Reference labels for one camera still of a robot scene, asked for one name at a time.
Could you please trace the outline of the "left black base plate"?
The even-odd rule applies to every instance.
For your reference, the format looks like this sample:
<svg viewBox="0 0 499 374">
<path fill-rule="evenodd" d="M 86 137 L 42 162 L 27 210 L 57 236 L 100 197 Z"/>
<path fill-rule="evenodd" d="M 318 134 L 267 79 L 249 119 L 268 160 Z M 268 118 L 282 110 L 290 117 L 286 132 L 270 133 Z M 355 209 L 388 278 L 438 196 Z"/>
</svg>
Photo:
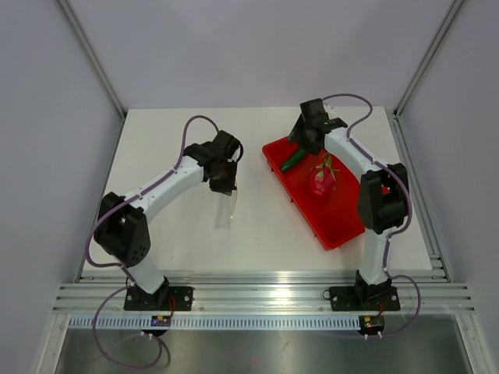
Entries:
<svg viewBox="0 0 499 374">
<path fill-rule="evenodd" d="M 167 291 L 148 294 L 138 287 L 126 291 L 123 308 L 132 312 L 189 312 L 193 304 L 191 287 L 170 286 Z"/>
</svg>

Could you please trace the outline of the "left aluminium frame post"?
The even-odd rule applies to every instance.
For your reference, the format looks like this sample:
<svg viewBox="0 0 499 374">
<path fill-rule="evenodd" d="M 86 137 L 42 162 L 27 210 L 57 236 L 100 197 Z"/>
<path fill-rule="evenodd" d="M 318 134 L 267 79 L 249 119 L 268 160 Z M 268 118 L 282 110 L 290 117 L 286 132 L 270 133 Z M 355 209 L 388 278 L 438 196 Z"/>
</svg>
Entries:
<svg viewBox="0 0 499 374">
<path fill-rule="evenodd" d="M 76 10 L 71 4 L 71 1 L 55 0 L 55 4 L 58 6 L 62 16 L 67 22 L 71 33 L 76 39 L 76 43 L 79 45 L 80 50 L 87 60 L 87 64 L 90 66 L 95 78 L 101 85 L 101 89 L 104 91 L 105 96 L 114 108 L 114 111 L 118 115 L 121 122 L 124 123 L 127 116 L 127 110 L 116 93 L 108 74 L 105 72 L 90 38 L 88 37 L 87 32 L 85 31 L 83 24 L 76 13 Z"/>
</svg>

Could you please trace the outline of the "right small circuit board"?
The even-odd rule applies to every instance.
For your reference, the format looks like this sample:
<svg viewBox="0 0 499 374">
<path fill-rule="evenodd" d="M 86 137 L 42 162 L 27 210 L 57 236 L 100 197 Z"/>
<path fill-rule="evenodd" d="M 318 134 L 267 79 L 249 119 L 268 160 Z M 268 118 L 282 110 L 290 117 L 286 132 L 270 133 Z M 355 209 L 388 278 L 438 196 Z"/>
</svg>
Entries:
<svg viewBox="0 0 499 374">
<path fill-rule="evenodd" d="M 359 325 L 362 330 L 375 330 L 376 332 L 383 331 L 385 318 L 383 315 L 361 316 L 359 318 Z"/>
</svg>

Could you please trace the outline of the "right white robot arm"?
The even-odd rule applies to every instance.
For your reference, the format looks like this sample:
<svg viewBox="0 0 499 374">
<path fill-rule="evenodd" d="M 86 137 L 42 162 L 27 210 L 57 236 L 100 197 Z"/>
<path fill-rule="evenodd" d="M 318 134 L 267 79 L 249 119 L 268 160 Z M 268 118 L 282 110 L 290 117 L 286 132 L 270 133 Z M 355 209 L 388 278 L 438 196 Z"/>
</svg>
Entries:
<svg viewBox="0 0 499 374">
<path fill-rule="evenodd" d="M 288 139 L 307 153 L 322 150 L 337 157 L 359 181 L 357 212 L 366 229 L 363 259 L 352 286 L 328 288 L 335 312 L 395 312 L 400 310 L 396 287 L 388 273 L 391 238 L 412 219 L 409 177 L 401 163 L 385 164 L 355 137 L 352 127 L 330 118 L 321 98 L 300 105 L 300 115 Z"/>
</svg>

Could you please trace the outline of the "aluminium mounting rail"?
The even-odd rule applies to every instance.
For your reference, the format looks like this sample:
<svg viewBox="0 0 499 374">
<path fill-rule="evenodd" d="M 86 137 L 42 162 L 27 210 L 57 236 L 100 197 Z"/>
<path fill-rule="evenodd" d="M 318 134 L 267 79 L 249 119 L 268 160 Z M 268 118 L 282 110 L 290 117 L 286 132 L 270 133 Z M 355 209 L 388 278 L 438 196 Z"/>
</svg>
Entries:
<svg viewBox="0 0 499 374">
<path fill-rule="evenodd" d="M 354 281 L 353 273 L 334 271 L 169 271 L 166 276 L 174 286 L 192 287 L 192 312 L 205 315 L 328 314 L 331 307 L 326 290 Z M 405 279 L 394 282 L 403 313 L 415 311 L 418 300 L 423 314 L 476 313 L 468 286 L 450 281 L 442 270 L 416 272 L 413 278 L 416 287 Z M 60 286 L 52 312 L 93 312 L 124 284 L 124 278 L 114 270 L 84 271 L 78 281 Z"/>
</svg>

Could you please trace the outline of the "right aluminium frame post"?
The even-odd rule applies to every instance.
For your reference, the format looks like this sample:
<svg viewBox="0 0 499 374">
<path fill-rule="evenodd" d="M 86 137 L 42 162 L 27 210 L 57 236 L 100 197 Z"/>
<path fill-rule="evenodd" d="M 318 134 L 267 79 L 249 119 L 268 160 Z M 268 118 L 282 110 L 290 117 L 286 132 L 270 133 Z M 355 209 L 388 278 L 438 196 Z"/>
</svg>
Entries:
<svg viewBox="0 0 499 374">
<path fill-rule="evenodd" d="M 433 61 L 437 57 L 438 52 L 442 48 L 451 28 L 454 26 L 457 18 L 459 17 L 462 10 L 465 8 L 466 0 L 453 0 L 448 7 L 448 10 L 444 14 L 444 18 L 441 20 L 435 34 L 433 35 L 431 42 L 429 43 L 425 53 L 415 72 L 405 88 L 400 100 L 395 106 L 393 113 L 397 119 L 402 117 L 402 114 L 409 106 L 413 96 L 416 94 L 420 84 L 423 81 L 426 73 L 431 67 Z"/>
</svg>

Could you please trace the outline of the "red plastic tray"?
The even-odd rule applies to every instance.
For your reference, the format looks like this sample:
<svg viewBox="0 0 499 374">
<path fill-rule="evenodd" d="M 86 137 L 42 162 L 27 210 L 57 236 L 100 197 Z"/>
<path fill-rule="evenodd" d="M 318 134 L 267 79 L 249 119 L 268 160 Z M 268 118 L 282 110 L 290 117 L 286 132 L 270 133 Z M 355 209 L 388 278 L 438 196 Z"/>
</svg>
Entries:
<svg viewBox="0 0 499 374">
<path fill-rule="evenodd" d="M 313 193 L 313 169 L 327 160 L 322 150 L 317 156 L 307 154 L 290 171 L 280 167 L 299 150 L 286 138 L 263 146 L 262 152 L 289 199 L 297 206 L 305 222 L 324 250 L 335 249 L 361 235 L 365 227 L 357 213 L 359 182 L 350 170 L 335 156 L 331 158 L 335 183 L 326 196 Z"/>
</svg>

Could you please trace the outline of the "aluminium frame post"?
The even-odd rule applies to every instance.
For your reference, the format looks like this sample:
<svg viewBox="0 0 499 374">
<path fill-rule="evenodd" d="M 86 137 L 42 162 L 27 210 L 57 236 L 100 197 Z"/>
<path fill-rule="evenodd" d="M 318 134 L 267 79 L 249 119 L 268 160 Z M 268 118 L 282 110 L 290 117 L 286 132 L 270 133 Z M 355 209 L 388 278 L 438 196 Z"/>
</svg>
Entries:
<svg viewBox="0 0 499 374">
<path fill-rule="evenodd" d="M 108 74 L 105 72 L 90 38 L 88 37 L 87 32 L 85 31 L 83 24 L 76 13 L 76 10 L 71 4 L 71 1 L 55 0 L 55 4 L 58 6 L 62 16 L 67 22 L 71 33 L 76 39 L 76 43 L 79 45 L 80 50 L 87 60 L 87 64 L 90 66 L 95 78 L 101 85 L 101 89 L 104 91 L 105 96 L 114 108 L 114 111 L 118 115 L 121 122 L 124 123 L 127 116 L 127 110 L 116 93 Z"/>
<path fill-rule="evenodd" d="M 409 106 L 413 96 L 416 94 L 420 84 L 423 81 L 426 73 L 431 67 L 433 61 L 437 57 L 438 52 L 442 48 L 451 28 L 454 26 L 457 18 L 459 17 L 462 10 L 465 8 L 466 0 L 453 0 L 448 7 L 448 10 L 444 14 L 444 18 L 441 20 L 435 34 L 433 35 L 431 42 L 429 43 L 425 53 L 415 72 L 405 88 L 400 100 L 395 106 L 393 113 L 397 119 L 402 117 L 402 114 Z"/>
</svg>

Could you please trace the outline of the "clear zip top bag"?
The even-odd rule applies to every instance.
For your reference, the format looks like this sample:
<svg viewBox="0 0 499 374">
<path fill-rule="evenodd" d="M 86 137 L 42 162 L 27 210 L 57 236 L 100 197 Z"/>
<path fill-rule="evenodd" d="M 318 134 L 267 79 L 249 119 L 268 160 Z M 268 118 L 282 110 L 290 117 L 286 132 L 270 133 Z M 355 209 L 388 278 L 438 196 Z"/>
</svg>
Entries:
<svg viewBox="0 0 499 374">
<path fill-rule="evenodd" d="M 219 194 L 218 204 L 215 214 L 214 228 L 218 230 L 229 230 L 235 214 L 238 192 L 232 191 L 229 194 Z"/>
</svg>

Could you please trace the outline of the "left small circuit board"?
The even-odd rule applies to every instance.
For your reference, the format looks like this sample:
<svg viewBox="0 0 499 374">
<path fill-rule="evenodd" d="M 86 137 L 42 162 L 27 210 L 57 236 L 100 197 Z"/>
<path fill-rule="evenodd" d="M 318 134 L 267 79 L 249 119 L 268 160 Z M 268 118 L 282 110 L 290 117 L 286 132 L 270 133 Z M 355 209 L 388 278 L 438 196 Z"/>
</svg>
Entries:
<svg viewBox="0 0 499 374">
<path fill-rule="evenodd" d="M 172 318 L 170 316 L 152 316 L 150 325 L 152 327 L 170 327 L 172 323 Z"/>
</svg>

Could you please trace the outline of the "green cucumber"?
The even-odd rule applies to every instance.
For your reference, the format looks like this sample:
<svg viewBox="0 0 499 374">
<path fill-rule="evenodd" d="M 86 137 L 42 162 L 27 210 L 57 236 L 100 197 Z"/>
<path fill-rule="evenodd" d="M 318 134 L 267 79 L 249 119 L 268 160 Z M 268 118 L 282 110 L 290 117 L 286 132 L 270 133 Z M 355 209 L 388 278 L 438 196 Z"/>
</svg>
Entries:
<svg viewBox="0 0 499 374">
<path fill-rule="evenodd" d="M 279 170 L 282 173 L 291 171 L 295 166 L 297 166 L 303 160 L 303 158 L 306 155 L 307 152 L 305 150 L 298 149 L 295 153 L 293 153 L 286 161 L 284 161 L 280 165 Z"/>
</svg>

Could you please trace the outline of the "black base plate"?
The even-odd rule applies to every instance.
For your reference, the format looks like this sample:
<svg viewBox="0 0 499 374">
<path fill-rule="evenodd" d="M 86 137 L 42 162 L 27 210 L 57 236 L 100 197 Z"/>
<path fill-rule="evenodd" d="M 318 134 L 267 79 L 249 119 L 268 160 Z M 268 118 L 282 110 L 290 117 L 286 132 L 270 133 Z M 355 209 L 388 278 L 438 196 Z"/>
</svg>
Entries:
<svg viewBox="0 0 499 374">
<path fill-rule="evenodd" d="M 397 288 L 390 286 L 379 295 L 361 297 L 353 286 L 333 286 L 323 291 L 333 312 L 397 312 L 401 310 Z"/>
<path fill-rule="evenodd" d="M 193 304 L 191 287 L 170 286 L 167 291 L 148 294 L 138 287 L 126 291 L 123 308 L 132 312 L 189 312 Z"/>
</svg>

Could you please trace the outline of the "small circuit board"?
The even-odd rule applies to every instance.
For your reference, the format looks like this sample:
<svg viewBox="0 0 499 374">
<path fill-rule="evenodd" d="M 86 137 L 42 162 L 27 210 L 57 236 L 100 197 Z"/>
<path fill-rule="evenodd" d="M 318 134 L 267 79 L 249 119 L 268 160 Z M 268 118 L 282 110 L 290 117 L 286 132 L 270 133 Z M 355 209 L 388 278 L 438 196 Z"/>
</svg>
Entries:
<svg viewBox="0 0 499 374">
<path fill-rule="evenodd" d="M 172 323 L 172 318 L 170 316 L 152 316 L 150 325 L 152 327 L 170 327 Z"/>
<path fill-rule="evenodd" d="M 383 331 L 385 318 L 383 315 L 361 316 L 359 318 L 359 325 L 362 330 L 375 330 L 376 332 Z"/>
</svg>

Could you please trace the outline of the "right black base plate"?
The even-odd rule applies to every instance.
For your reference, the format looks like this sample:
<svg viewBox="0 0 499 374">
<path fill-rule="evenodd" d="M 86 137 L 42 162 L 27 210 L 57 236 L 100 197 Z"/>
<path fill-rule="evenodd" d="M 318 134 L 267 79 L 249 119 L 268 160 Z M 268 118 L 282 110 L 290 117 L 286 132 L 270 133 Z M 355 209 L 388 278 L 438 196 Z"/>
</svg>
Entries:
<svg viewBox="0 0 499 374">
<path fill-rule="evenodd" d="M 397 312 L 401 310 L 397 288 L 390 286 L 379 295 L 361 297 L 353 286 L 333 286 L 323 291 L 333 312 Z"/>
</svg>

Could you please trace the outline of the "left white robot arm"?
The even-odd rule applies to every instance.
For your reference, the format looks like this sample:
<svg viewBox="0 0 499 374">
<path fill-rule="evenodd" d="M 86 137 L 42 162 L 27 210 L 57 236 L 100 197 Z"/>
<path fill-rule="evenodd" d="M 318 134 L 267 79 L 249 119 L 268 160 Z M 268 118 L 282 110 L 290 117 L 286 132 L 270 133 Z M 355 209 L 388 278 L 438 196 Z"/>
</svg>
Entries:
<svg viewBox="0 0 499 374">
<path fill-rule="evenodd" d="M 149 224 L 184 192 L 206 182 L 212 192 L 230 196 L 243 147 L 233 135 L 220 130 L 205 143 L 183 146 L 168 171 L 128 195 L 108 193 L 101 201 L 93 240 L 118 261 L 149 309 L 168 302 L 169 281 L 154 265 Z"/>
</svg>

